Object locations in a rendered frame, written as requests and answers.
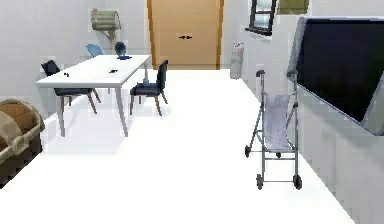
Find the tan wooden double door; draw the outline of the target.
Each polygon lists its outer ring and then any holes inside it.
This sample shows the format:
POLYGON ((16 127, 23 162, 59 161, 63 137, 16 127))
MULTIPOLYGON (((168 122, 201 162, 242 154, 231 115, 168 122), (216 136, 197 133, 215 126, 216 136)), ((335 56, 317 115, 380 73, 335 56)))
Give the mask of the tan wooden double door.
POLYGON ((154 69, 165 60, 174 70, 220 69, 224 0, 147 0, 147 8, 154 69))

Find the brown wooden chest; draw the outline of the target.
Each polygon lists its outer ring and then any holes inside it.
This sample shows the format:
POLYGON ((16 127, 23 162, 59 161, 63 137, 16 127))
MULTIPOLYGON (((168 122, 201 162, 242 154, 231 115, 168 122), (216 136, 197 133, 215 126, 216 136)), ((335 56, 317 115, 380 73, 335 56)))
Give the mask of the brown wooden chest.
POLYGON ((0 189, 43 151, 40 113, 28 102, 0 102, 0 189))

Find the grey folding stroller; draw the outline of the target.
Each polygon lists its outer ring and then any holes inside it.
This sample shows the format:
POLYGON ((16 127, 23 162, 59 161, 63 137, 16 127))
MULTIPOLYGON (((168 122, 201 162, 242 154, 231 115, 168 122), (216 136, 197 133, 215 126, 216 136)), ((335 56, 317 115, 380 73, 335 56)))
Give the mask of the grey folding stroller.
POLYGON ((275 160, 282 160, 282 155, 292 153, 289 160, 294 162, 294 175, 291 180, 297 190, 302 188, 299 175, 298 148, 298 88, 297 72, 289 71, 287 76, 293 81, 293 91, 289 94, 273 95, 265 90, 265 71, 258 70, 256 76, 261 79, 261 104, 258 111, 251 141, 245 146, 244 154, 249 157, 255 153, 252 149, 255 139, 261 144, 261 173, 256 176, 259 190, 267 183, 265 179, 266 161, 272 160, 267 153, 274 153, 275 160))

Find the black chair with wooden legs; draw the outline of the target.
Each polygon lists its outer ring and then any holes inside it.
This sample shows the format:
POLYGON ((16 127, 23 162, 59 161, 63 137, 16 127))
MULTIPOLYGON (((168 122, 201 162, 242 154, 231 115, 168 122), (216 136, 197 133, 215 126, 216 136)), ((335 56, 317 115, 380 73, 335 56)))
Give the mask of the black chair with wooden legs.
POLYGON ((155 99, 157 111, 159 115, 162 115, 158 97, 162 96, 164 102, 168 103, 164 94, 167 67, 168 67, 168 61, 165 60, 160 64, 158 68, 157 79, 155 83, 145 83, 145 82, 137 83, 130 90, 130 97, 131 97, 130 112, 133 112, 134 97, 138 96, 139 98, 141 98, 142 96, 146 96, 146 97, 153 97, 155 99))
MULTIPOLYGON (((53 60, 49 60, 41 65, 47 77, 52 76, 58 72, 60 72, 60 68, 53 60)), ((91 94, 96 96, 98 102, 101 102, 98 93, 95 88, 55 88, 55 94, 61 100, 61 109, 64 109, 64 98, 67 97, 69 99, 68 104, 72 105, 72 97, 86 95, 88 97, 88 101, 93 109, 94 113, 97 113, 93 98, 91 94)))

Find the white dining table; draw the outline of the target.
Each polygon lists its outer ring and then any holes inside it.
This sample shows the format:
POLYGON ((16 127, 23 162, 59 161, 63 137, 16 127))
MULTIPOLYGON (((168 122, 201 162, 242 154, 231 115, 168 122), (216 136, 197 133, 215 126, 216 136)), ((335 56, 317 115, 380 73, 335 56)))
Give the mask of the white dining table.
POLYGON ((40 88, 111 88, 115 90, 116 102, 124 136, 128 136, 126 116, 122 99, 122 86, 141 67, 148 77, 149 55, 131 55, 129 60, 119 60, 117 55, 98 55, 71 66, 52 76, 36 82, 40 88))

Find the black framed window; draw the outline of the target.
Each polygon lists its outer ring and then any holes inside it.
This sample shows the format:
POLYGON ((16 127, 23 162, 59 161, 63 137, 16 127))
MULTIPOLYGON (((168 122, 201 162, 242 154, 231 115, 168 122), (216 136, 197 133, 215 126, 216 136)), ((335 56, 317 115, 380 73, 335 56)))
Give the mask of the black framed window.
POLYGON ((277 0, 251 0, 249 24, 245 30, 271 36, 276 4, 277 0))

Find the blue chair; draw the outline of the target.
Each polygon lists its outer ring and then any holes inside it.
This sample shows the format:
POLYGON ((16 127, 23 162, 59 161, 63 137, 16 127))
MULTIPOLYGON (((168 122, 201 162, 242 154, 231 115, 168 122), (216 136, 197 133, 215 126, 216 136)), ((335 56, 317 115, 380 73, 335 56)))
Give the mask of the blue chair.
POLYGON ((88 44, 86 46, 86 48, 87 48, 88 52, 91 54, 92 57, 96 57, 98 55, 102 55, 103 54, 102 49, 98 45, 88 44))

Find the black television set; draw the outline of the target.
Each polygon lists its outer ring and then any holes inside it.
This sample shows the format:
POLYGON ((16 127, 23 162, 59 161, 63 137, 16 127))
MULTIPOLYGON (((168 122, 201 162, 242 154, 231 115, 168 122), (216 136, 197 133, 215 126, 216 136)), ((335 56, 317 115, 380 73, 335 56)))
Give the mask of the black television set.
POLYGON ((287 77, 369 133, 383 136, 384 17, 300 17, 287 77))

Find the olive green wall picture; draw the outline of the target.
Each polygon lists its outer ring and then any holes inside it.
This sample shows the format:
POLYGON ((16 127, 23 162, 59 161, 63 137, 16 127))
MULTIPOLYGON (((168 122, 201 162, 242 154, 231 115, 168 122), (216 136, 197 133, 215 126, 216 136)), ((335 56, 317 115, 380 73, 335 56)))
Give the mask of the olive green wall picture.
POLYGON ((279 0, 278 15, 300 15, 306 14, 309 0, 279 0))

